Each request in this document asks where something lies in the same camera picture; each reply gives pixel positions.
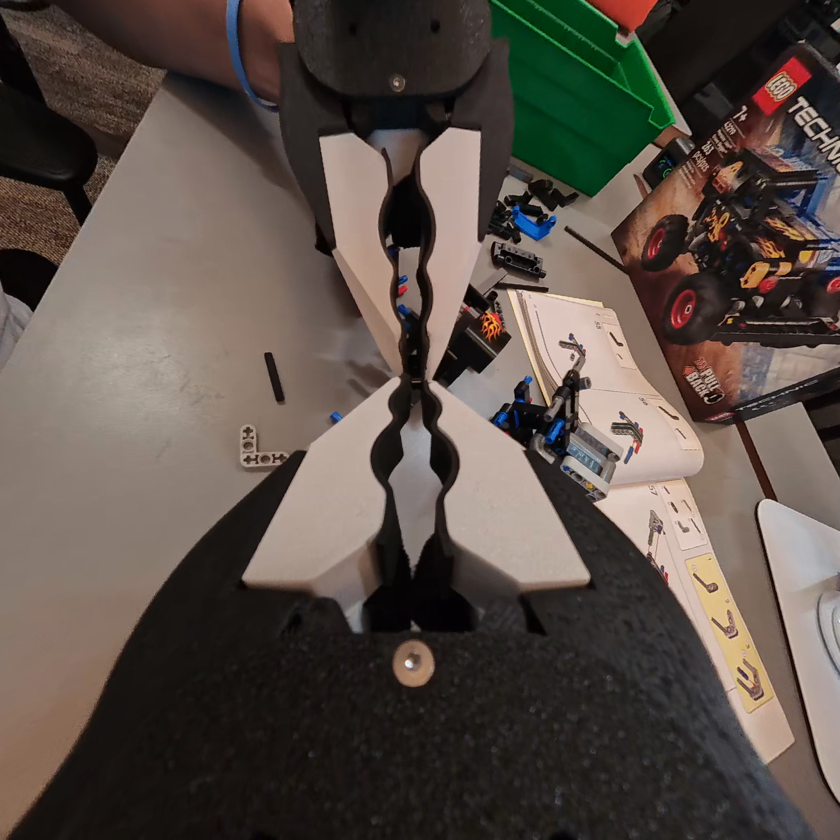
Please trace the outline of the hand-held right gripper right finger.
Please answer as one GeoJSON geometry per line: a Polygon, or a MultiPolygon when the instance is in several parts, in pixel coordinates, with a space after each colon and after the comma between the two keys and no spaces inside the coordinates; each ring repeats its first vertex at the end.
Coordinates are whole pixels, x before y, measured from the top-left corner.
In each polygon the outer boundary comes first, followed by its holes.
{"type": "Polygon", "coordinates": [[[413,621],[469,631],[495,602],[592,579],[525,449],[435,382],[423,386],[434,530],[413,573],[413,621]]]}

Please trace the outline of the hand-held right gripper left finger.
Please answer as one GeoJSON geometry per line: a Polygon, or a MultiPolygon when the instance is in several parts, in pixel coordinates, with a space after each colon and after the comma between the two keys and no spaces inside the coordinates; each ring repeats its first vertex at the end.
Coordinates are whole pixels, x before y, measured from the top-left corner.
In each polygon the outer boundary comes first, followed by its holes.
{"type": "Polygon", "coordinates": [[[391,378],[309,447],[246,568],[250,590],[295,592],[362,606],[374,632],[412,625],[412,575],[392,473],[412,382],[391,378]]]}

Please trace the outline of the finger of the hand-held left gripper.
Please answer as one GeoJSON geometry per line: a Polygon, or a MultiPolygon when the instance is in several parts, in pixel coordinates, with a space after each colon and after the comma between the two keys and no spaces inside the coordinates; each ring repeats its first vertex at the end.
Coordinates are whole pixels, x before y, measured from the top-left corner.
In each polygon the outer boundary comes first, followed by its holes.
{"type": "Polygon", "coordinates": [[[416,380],[433,380],[459,318],[480,252],[480,132],[447,128],[413,167],[422,218],[422,292],[416,380]]]}
{"type": "Polygon", "coordinates": [[[390,162],[354,133],[322,136],[320,151],[334,236],[332,255],[384,361],[394,375],[402,375],[396,268],[385,246],[382,221],[392,194],[390,162]]]}

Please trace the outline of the light grey L-shaped toy beam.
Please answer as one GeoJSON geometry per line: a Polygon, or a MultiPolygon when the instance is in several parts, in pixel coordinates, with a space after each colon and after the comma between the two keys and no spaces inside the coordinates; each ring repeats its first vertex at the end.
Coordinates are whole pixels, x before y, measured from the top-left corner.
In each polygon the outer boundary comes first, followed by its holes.
{"type": "Polygon", "coordinates": [[[253,424],[246,424],[240,428],[238,459],[244,469],[273,469],[285,464],[289,457],[284,451],[261,449],[256,426],[253,424]]]}

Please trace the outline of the pile of Lego parts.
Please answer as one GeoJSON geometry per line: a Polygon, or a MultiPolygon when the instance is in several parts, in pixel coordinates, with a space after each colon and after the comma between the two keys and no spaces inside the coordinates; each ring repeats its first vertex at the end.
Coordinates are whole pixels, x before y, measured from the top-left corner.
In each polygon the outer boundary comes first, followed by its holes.
{"type": "Polygon", "coordinates": [[[467,369],[483,372],[507,346],[511,336],[494,301],[471,284],[479,253],[479,245],[468,245],[463,256],[445,246],[427,263],[419,259],[417,310],[403,308],[397,275],[395,296],[385,304],[387,334],[375,338],[394,374],[449,386],[467,369]]]}

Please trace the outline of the person's left forearm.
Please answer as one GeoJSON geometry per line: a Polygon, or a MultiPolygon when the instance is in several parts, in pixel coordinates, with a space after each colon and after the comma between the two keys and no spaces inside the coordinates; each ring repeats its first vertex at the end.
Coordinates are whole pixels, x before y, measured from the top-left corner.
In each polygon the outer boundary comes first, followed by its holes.
{"type": "MultiPolygon", "coordinates": [[[[149,67],[240,89],[228,54],[225,1],[58,1],[56,5],[118,52],[149,67]]],[[[277,104],[277,45],[293,40],[292,2],[244,1],[239,40],[255,93],[277,104]]]]}

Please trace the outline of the monster truck toy set box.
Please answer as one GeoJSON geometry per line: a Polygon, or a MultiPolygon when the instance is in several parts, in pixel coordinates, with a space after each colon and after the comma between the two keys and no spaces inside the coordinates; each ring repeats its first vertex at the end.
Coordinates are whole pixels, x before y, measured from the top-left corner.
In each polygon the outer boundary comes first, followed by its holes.
{"type": "Polygon", "coordinates": [[[612,231],[697,423],[838,388],[838,71],[788,48],[612,231]]]}

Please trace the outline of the blue toy panel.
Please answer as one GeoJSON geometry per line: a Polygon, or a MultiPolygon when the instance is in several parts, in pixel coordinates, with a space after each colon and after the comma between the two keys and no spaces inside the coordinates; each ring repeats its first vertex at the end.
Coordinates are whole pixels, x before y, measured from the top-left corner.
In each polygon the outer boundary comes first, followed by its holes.
{"type": "Polygon", "coordinates": [[[523,212],[522,206],[515,206],[511,209],[511,221],[522,234],[534,241],[540,241],[552,232],[557,224],[557,217],[546,214],[531,217],[523,212]]]}

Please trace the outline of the toy chassis with grey motor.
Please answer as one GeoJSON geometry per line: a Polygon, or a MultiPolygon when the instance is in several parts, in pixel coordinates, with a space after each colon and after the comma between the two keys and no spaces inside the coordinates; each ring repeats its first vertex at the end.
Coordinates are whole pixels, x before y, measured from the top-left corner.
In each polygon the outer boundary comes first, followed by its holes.
{"type": "Polygon", "coordinates": [[[565,374],[548,406],[533,404],[532,378],[523,378],[513,390],[512,402],[503,404],[490,419],[522,447],[541,456],[579,485],[591,502],[606,498],[622,456],[606,437],[581,420],[580,395],[590,386],[581,376],[580,358],[565,374]]]}

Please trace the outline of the long black toy axle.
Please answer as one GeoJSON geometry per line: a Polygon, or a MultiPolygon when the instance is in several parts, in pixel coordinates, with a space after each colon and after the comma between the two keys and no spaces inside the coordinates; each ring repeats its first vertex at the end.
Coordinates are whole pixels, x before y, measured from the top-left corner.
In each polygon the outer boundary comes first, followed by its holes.
{"type": "Polygon", "coordinates": [[[613,266],[614,268],[621,271],[622,273],[627,274],[627,268],[624,266],[624,264],[622,262],[620,262],[618,259],[616,259],[613,256],[611,256],[610,254],[608,254],[606,251],[604,251],[603,248],[600,248],[598,245],[595,245],[592,241],[590,241],[589,239],[587,239],[582,234],[580,234],[579,232],[577,232],[576,230],[574,230],[572,227],[570,227],[568,225],[564,226],[563,230],[566,234],[568,234],[573,239],[575,239],[577,242],[579,242],[584,247],[589,249],[592,253],[594,253],[597,256],[599,256],[600,258],[602,258],[609,265],[613,266]]]}

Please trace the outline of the blue wristband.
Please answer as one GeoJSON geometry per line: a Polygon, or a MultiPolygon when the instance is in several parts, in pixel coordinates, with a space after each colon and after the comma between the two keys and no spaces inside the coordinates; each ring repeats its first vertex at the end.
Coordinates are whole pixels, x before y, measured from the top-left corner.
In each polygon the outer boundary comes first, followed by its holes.
{"type": "Polygon", "coordinates": [[[227,50],[238,85],[242,92],[260,108],[278,114],[278,106],[261,98],[249,83],[239,40],[239,10],[241,1],[226,1],[225,5],[225,34],[227,50]]]}

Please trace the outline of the stacked green plastic bins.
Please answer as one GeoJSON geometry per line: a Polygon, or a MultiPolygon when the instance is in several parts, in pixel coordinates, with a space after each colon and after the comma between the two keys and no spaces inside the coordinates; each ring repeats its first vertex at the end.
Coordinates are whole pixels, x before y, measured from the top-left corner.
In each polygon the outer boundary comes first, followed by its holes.
{"type": "Polygon", "coordinates": [[[492,1],[509,44],[513,155],[594,196],[676,122],[635,36],[583,1],[492,1]]]}

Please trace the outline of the building instruction booklet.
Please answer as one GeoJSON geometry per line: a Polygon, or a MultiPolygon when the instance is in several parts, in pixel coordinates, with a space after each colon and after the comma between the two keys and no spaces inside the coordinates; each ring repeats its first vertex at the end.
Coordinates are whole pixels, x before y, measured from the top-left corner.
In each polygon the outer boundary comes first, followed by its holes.
{"type": "Polygon", "coordinates": [[[770,763],[795,739],[686,482],[704,465],[695,429],[640,371],[613,310],[524,290],[509,298],[546,403],[583,359],[581,376],[591,383],[580,395],[581,420],[622,450],[608,494],[595,504],[683,607],[743,730],[770,763]]]}

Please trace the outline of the black device lit screen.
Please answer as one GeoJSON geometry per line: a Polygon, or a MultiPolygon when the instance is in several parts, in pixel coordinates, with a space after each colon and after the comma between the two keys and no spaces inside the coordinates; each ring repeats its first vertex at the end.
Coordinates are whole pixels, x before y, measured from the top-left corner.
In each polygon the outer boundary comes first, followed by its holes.
{"type": "Polygon", "coordinates": [[[695,143],[691,138],[680,135],[669,141],[643,170],[642,178],[649,189],[653,191],[674,169],[690,157],[694,149],[695,143]]]}

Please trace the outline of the black office chair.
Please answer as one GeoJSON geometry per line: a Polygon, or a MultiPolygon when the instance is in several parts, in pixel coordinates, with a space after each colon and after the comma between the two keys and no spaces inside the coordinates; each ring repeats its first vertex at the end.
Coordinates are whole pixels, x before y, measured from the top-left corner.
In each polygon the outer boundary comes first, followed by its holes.
{"type": "MultiPolygon", "coordinates": [[[[52,110],[23,50],[1,17],[1,176],[63,195],[79,227],[91,211],[85,185],[98,164],[89,134],[52,110]]],[[[35,310],[58,266],[31,250],[2,248],[9,296],[35,310]]]]}

